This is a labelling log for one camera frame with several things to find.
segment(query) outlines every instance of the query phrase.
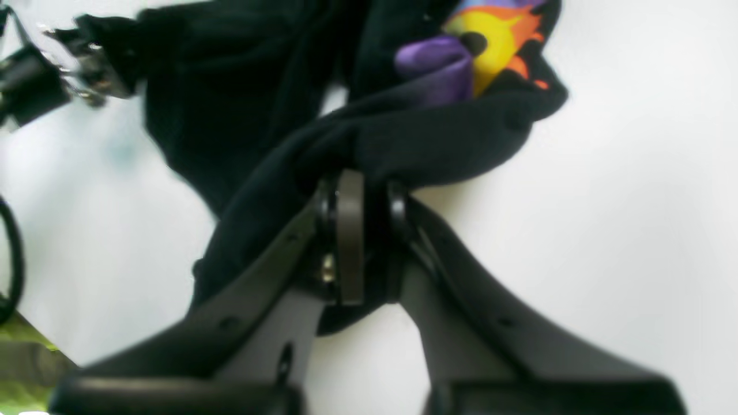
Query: green object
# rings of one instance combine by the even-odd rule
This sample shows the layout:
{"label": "green object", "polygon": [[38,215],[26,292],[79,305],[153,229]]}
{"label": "green object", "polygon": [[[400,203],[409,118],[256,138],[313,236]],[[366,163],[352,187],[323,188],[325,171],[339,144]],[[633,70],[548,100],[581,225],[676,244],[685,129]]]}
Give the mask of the green object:
{"label": "green object", "polygon": [[75,364],[20,315],[0,326],[0,413],[45,411],[49,395]]}

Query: black cloth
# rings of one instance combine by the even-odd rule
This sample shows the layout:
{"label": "black cloth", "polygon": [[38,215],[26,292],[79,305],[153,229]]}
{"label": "black cloth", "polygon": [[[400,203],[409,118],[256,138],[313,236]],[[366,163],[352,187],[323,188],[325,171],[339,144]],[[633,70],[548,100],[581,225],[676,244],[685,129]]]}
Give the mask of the black cloth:
{"label": "black cloth", "polygon": [[[390,179],[410,189],[469,179],[510,159],[532,123],[565,102],[541,58],[545,42],[532,41],[519,56],[547,89],[503,71],[480,97],[425,105],[427,91],[398,76],[395,55],[440,35],[456,5],[230,0],[140,14],[129,35],[148,81],[147,129],[220,219],[193,268],[193,307],[261,254],[324,175],[360,170],[370,192]],[[545,38],[559,8],[556,0],[534,10]],[[316,119],[335,77],[350,89],[349,103]],[[379,291],[364,308],[327,312],[321,332],[376,308]]]}

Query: bolt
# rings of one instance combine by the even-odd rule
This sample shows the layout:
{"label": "bolt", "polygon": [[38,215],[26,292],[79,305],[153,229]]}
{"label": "bolt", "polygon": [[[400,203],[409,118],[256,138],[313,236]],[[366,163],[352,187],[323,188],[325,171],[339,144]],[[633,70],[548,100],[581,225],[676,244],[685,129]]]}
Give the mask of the bolt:
{"label": "bolt", "polygon": [[336,259],[333,254],[329,253],[323,258],[323,266],[321,267],[321,277],[323,282],[330,284],[336,280]]}

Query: purple fabric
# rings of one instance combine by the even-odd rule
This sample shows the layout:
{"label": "purple fabric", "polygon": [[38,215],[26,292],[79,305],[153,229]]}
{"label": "purple fabric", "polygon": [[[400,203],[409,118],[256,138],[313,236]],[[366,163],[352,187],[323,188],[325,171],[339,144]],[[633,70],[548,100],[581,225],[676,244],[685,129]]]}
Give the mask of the purple fabric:
{"label": "purple fabric", "polygon": [[395,57],[397,73],[415,85],[413,91],[425,106],[441,106],[473,97],[473,57],[451,35],[409,44]]}
{"label": "purple fabric", "polygon": [[505,7],[509,9],[518,9],[525,6],[538,7],[544,4],[546,0],[463,0],[456,10],[466,9],[467,7],[477,6],[495,6]]}

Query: white background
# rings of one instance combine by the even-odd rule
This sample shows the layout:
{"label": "white background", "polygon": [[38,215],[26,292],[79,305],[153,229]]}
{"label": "white background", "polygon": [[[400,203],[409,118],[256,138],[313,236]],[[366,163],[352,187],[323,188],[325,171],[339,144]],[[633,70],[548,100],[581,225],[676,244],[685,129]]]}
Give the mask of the white background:
{"label": "white background", "polygon": [[[28,25],[164,2],[16,0]],[[546,50],[571,91],[511,162],[423,191],[524,301],[671,377],[691,414],[738,414],[738,3],[565,1]],[[28,249],[21,311],[81,364],[185,313],[214,222],[140,128],[80,103],[0,138]],[[317,342],[316,415],[419,414],[412,321],[386,307]]]}

